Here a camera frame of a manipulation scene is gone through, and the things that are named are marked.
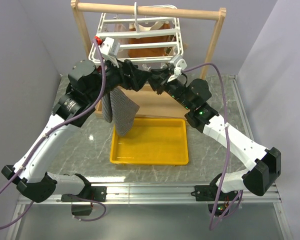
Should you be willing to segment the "grey striped underwear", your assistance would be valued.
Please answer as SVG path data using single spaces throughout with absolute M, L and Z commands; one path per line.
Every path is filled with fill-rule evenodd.
M 103 119 L 114 123 L 117 134 L 124 137 L 133 127 L 140 106 L 118 87 L 103 96 L 101 104 Z

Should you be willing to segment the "white plastic clip hanger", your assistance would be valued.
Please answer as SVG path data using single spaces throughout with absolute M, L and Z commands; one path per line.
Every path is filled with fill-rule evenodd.
M 173 56 L 163 56 L 167 47 L 183 46 L 180 20 L 171 15 L 174 5 L 148 6 L 151 13 L 142 13 L 137 4 L 124 9 L 110 5 L 101 12 L 96 33 L 91 37 L 88 58 L 100 64 L 97 57 L 95 36 L 104 40 L 113 38 L 120 43 L 117 58 L 129 59 L 138 65 L 160 65 L 169 62 Z

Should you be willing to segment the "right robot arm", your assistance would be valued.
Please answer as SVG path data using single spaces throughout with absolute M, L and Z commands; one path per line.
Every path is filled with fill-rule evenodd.
M 281 174 L 281 152 L 266 148 L 231 126 L 207 101 L 212 97 L 206 80 L 196 78 L 189 85 L 181 83 L 168 69 L 151 70 L 148 83 L 154 92 L 166 92 L 188 110 L 185 118 L 191 127 L 211 137 L 235 155 L 244 170 L 220 174 L 210 183 L 210 194 L 216 200 L 228 193 L 248 190 L 263 196 Z

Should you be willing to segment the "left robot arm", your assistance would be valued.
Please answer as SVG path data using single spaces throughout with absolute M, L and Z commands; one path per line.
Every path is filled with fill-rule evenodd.
M 86 201 L 92 191 L 91 183 L 81 174 L 59 175 L 48 172 L 60 148 L 95 111 L 100 99 L 116 87 L 139 91 L 151 77 L 130 60 L 114 66 L 107 60 L 98 71 L 91 60 L 78 61 L 68 74 L 66 93 L 52 110 L 41 136 L 23 160 L 6 165 L 2 174 L 16 185 L 26 198 L 41 203 L 53 194 L 74 195 Z

